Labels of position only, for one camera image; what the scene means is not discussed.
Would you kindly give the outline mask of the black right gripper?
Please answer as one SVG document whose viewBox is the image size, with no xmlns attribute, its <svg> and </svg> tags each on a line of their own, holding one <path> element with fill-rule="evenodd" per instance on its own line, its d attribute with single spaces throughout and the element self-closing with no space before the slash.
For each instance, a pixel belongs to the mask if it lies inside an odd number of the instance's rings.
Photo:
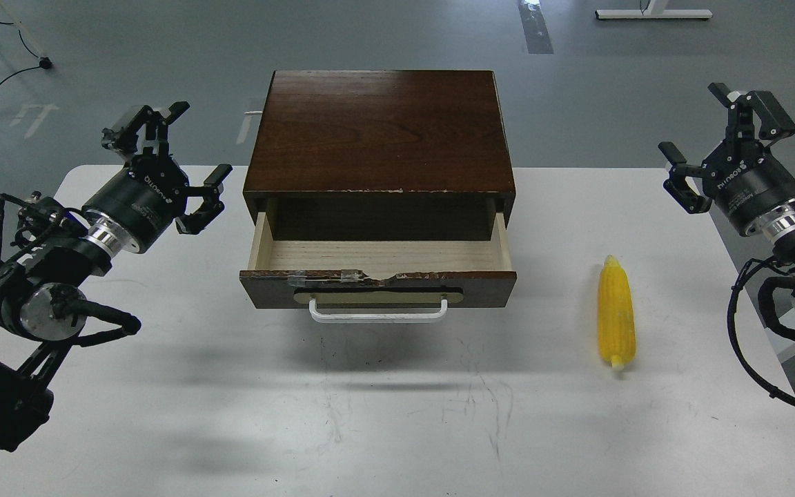
<svg viewBox="0 0 795 497">
<path fill-rule="evenodd" d="M 673 142 L 660 142 L 658 150 L 669 164 L 662 186 L 690 214 L 709 211 L 713 200 L 738 235 L 749 237 L 759 230 L 758 217 L 781 205 L 795 210 L 795 176 L 763 145 L 745 142 L 775 144 L 795 135 L 795 122 L 770 91 L 740 93 L 712 82 L 709 92 L 727 110 L 726 144 L 705 158 L 705 170 L 688 164 Z M 729 153 L 727 145 L 739 144 L 745 144 L 741 154 Z M 704 179 L 706 196 L 697 194 L 688 178 Z"/>
</svg>

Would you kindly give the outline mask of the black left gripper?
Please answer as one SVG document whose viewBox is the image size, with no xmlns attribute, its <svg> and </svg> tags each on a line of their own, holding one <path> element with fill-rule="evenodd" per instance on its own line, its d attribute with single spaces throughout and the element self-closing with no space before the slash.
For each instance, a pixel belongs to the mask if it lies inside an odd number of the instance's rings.
<svg viewBox="0 0 795 497">
<path fill-rule="evenodd" d="M 164 113 L 139 105 L 102 129 L 101 147 L 127 163 L 82 205 L 82 212 L 90 221 L 105 216 L 126 230 L 127 251 L 148 251 L 175 218 L 180 235 L 199 235 L 224 211 L 220 196 L 231 164 L 218 164 L 201 186 L 188 186 L 187 175 L 170 158 L 168 127 L 189 108 L 187 101 L 171 104 Z M 202 199 L 189 214 L 184 213 L 187 197 Z"/>
</svg>

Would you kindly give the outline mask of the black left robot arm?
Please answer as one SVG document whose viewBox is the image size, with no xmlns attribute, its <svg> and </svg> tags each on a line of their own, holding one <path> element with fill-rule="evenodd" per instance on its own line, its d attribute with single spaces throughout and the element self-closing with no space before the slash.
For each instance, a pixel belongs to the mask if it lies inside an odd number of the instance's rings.
<svg viewBox="0 0 795 497">
<path fill-rule="evenodd" d="M 80 285 L 120 252 L 142 254 L 174 224 L 198 235 L 223 210 L 220 164 L 191 186 L 168 149 L 168 127 L 189 108 L 130 109 L 102 130 L 123 167 L 80 208 L 32 192 L 0 194 L 0 450 L 15 451 L 48 421 L 48 385 L 73 347 L 135 335 L 135 315 L 89 301 Z"/>
</svg>

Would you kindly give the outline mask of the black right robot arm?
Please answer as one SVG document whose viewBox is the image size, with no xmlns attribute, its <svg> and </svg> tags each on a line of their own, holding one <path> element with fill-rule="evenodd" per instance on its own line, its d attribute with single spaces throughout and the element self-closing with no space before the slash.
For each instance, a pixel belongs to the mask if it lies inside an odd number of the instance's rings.
<svg viewBox="0 0 795 497">
<path fill-rule="evenodd" d="M 772 246 L 767 259 L 745 263 L 732 286 L 727 305 L 727 333 L 739 364 L 770 397 L 795 408 L 795 396 L 764 379 L 740 348 L 735 314 L 747 283 L 760 270 L 773 271 L 761 283 L 756 302 L 765 327 L 795 342 L 795 176 L 771 148 L 795 135 L 795 123 L 767 90 L 745 93 L 713 82 L 709 92 L 725 107 L 725 136 L 698 166 L 672 142 L 658 147 L 668 163 L 663 188 L 688 213 L 716 206 L 743 237 L 763 235 Z"/>
</svg>

